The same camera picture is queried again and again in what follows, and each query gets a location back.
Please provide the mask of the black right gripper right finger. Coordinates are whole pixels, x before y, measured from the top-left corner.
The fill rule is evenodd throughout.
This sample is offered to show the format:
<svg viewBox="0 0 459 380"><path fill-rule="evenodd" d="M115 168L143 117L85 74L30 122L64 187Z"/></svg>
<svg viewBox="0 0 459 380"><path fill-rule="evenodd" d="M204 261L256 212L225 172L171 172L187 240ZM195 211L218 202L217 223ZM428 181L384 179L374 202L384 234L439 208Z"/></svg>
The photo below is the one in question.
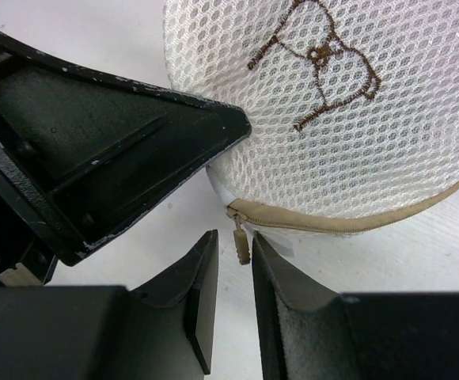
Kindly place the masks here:
<svg viewBox="0 0 459 380"><path fill-rule="evenodd" d="M265 379L346 379L348 327L338 295L280 256L259 233L252 279Z"/></svg>

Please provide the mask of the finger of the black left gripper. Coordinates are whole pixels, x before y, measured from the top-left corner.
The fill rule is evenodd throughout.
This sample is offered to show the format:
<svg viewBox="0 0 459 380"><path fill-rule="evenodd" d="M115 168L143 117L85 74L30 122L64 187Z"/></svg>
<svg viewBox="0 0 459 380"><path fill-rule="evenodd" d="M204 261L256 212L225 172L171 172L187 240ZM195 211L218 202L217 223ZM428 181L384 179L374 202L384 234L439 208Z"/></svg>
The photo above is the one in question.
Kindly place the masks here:
<svg viewBox="0 0 459 380"><path fill-rule="evenodd" d="M73 266L245 140L238 107L58 59L0 32L0 250Z"/></svg>

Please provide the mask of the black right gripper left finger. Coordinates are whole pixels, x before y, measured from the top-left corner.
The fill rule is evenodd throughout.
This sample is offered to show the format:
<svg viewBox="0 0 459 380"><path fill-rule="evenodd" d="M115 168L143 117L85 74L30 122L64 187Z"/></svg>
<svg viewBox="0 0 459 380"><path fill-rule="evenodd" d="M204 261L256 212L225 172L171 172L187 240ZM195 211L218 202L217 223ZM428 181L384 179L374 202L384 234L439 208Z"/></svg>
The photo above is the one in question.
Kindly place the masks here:
<svg viewBox="0 0 459 380"><path fill-rule="evenodd" d="M209 374L218 290L218 231L131 293L139 300L132 356L139 374Z"/></svg>

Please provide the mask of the white mesh laundry bag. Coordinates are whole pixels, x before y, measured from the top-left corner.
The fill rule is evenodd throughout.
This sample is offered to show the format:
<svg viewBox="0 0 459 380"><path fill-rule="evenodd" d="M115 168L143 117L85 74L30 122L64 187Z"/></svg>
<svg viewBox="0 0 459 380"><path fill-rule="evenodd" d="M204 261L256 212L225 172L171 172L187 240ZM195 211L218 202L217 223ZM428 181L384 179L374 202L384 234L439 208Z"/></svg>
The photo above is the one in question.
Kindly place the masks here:
<svg viewBox="0 0 459 380"><path fill-rule="evenodd" d="M167 1L178 91L241 108L208 167L247 228L357 234L459 189L459 1Z"/></svg>

